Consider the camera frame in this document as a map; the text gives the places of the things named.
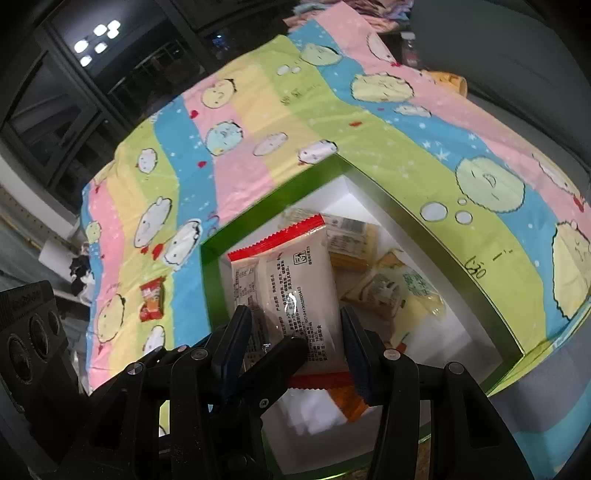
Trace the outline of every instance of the small red snack packet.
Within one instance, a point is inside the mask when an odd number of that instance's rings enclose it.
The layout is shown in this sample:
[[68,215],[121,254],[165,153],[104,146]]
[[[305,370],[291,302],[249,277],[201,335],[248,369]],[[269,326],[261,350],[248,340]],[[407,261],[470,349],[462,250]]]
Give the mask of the small red snack packet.
[[144,304],[139,310],[139,319],[142,322],[158,320],[164,316],[163,282],[164,277],[158,277],[139,287],[144,298]]

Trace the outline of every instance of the camera lens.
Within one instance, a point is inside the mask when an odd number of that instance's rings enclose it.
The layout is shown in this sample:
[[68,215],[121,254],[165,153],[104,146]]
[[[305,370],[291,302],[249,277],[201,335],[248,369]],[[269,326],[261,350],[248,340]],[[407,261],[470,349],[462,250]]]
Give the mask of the camera lens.
[[51,329],[54,335],[57,335],[58,333],[60,333],[60,321],[58,320],[56,314],[53,313],[51,310],[49,311],[48,316],[49,328]]
[[33,315],[31,317],[29,334],[31,335],[31,342],[35,351],[41,358],[47,358],[49,356],[49,340],[47,339],[47,333],[39,315]]
[[31,371],[31,359],[19,337],[10,337],[10,340],[8,341],[8,356],[18,378],[24,382],[30,382],[33,377],[33,372]]

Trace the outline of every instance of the barcode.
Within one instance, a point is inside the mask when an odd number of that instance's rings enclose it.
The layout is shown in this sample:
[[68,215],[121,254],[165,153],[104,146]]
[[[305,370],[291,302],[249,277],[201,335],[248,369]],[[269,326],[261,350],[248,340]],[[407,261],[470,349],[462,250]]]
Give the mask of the barcode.
[[353,220],[351,218],[343,218],[343,225],[341,228],[343,230],[348,230],[349,232],[353,233],[363,233],[363,227],[365,224],[360,222],[359,220]]

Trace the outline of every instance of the cartoon character print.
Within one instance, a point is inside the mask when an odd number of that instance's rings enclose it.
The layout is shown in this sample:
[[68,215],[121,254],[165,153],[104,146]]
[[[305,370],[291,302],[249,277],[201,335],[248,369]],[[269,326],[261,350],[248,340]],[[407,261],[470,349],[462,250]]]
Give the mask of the cartoon character print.
[[329,140],[320,140],[319,142],[312,143],[312,145],[299,149],[298,159],[300,160],[300,165],[315,165],[338,151],[339,149],[336,146],[336,143]]
[[95,244],[100,240],[100,233],[102,228],[100,227],[100,223],[97,221],[91,222],[86,227],[86,238],[88,239],[88,243]]
[[156,325],[150,331],[150,335],[148,336],[147,340],[144,343],[144,347],[142,348],[142,353],[146,355],[150,353],[152,350],[156,350],[159,346],[164,346],[166,342],[166,331],[162,325]]
[[271,134],[255,147],[252,154],[256,157],[268,155],[280,148],[287,141],[287,138],[287,135],[283,132]]
[[236,93],[233,79],[222,79],[203,91],[201,101],[206,107],[220,108],[226,105]]
[[431,112],[429,110],[418,105],[399,105],[394,111],[400,113],[400,115],[424,116],[426,118],[431,117]]
[[221,122],[207,132],[205,146],[212,155],[219,156],[233,149],[242,139],[242,128],[234,122]]
[[175,236],[171,238],[164,254],[164,263],[174,266],[175,270],[179,270],[199,243],[201,234],[200,219],[195,218],[185,222],[178,229]]
[[456,181],[464,195],[491,212],[512,212],[523,204],[523,181],[489,158],[464,158],[457,166]]
[[364,102],[403,102],[414,96],[406,80],[386,72],[355,75],[351,93],[353,98]]
[[[148,253],[148,246],[165,224],[172,205],[173,201],[171,199],[158,197],[139,220],[137,230],[135,231],[134,247],[141,248],[143,254]],[[160,255],[163,246],[163,244],[158,244],[154,247],[152,256],[155,260]]]
[[141,173],[152,173],[158,163],[158,154],[153,148],[144,148],[139,156],[135,166]]
[[96,321],[96,336],[99,339],[99,353],[106,342],[117,336],[125,316],[125,299],[118,293],[100,310]]
[[369,51],[373,53],[375,57],[379,58],[380,60],[387,61],[388,63],[398,63],[394,58],[394,55],[390,53],[376,32],[368,33],[367,42]]
[[323,67],[340,62],[343,56],[333,48],[307,43],[300,53],[300,58],[316,67]]
[[556,226],[552,240],[554,299],[569,320],[589,296],[591,287],[591,247],[576,222]]
[[584,212],[585,200],[573,181],[544,154],[532,153],[531,156],[538,163],[542,172],[552,180],[552,183],[560,190],[570,193],[573,196],[574,204],[581,212]]

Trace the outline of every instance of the metal screw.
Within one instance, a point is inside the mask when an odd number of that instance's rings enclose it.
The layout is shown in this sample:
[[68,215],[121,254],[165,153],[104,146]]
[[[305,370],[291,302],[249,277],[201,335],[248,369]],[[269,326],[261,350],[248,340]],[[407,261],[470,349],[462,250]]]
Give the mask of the metal screw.
[[449,364],[449,371],[456,375],[462,375],[464,373],[464,366],[457,362],[452,362]]
[[384,350],[384,357],[388,360],[398,360],[400,358],[400,352],[393,348],[388,348]]
[[208,355],[209,353],[205,348],[196,348],[191,352],[191,358],[193,360],[203,360],[204,358],[207,358]]
[[128,365],[127,369],[125,371],[128,373],[128,375],[137,375],[143,369],[144,369],[144,366],[142,364],[136,362],[136,363]]

